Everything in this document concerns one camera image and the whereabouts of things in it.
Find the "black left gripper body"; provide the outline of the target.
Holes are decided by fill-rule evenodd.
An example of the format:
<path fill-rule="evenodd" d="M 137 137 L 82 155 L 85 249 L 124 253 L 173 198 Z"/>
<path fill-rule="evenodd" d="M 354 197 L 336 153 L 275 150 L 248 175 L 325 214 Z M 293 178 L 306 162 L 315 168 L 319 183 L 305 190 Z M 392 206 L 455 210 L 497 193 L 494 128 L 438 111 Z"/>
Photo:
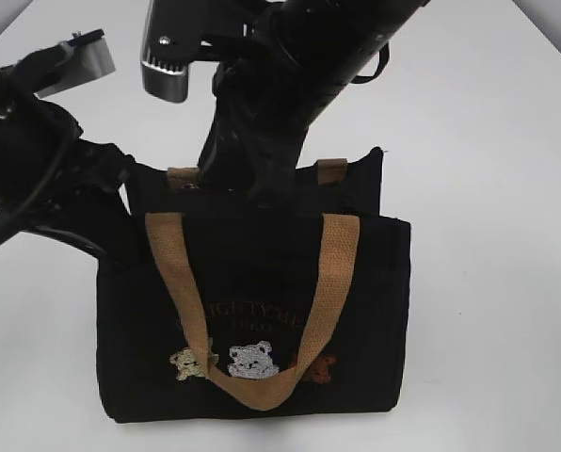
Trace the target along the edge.
<path fill-rule="evenodd" d="M 21 180 L 8 212 L 7 237 L 32 232 L 115 264 L 135 261 L 135 224 L 120 197 L 135 159 L 112 143 L 76 141 L 48 182 L 55 153 L 35 149 L 13 160 Z"/>

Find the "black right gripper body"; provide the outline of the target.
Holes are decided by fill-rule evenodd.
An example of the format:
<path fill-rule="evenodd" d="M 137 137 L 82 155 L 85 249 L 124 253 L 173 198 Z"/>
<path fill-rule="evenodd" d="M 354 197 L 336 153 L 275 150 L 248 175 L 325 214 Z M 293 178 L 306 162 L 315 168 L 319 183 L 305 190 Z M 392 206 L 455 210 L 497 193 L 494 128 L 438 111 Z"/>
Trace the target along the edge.
<path fill-rule="evenodd" d="M 281 205 L 315 114 L 315 72 L 299 63 L 220 63 L 213 122 L 200 154 L 199 185 L 245 189 L 261 207 Z"/>

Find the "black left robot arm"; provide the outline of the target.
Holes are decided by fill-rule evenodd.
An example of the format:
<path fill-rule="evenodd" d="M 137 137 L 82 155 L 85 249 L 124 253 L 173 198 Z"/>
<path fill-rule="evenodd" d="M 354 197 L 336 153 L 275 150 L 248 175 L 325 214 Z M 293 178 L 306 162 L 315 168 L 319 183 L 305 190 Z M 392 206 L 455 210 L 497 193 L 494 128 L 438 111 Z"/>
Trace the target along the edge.
<path fill-rule="evenodd" d="M 25 232 L 118 266 L 138 261 L 119 193 L 133 158 L 84 140 L 77 119 L 45 99 L 114 70 L 100 29 L 0 67 L 0 246 Z"/>

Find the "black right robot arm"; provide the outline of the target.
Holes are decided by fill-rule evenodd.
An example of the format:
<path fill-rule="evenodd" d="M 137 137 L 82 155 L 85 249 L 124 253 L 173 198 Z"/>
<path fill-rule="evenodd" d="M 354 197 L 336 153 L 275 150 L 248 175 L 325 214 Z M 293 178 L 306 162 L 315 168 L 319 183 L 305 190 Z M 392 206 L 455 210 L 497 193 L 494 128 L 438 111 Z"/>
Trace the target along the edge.
<path fill-rule="evenodd" d="M 267 205 L 292 191 L 310 126 L 361 69 L 389 60 L 389 41 L 423 1 L 283 1 L 257 16 L 253 54 L 224 58 L 212 81 L 216 110 L 197 184 L 245 190 Z"/>

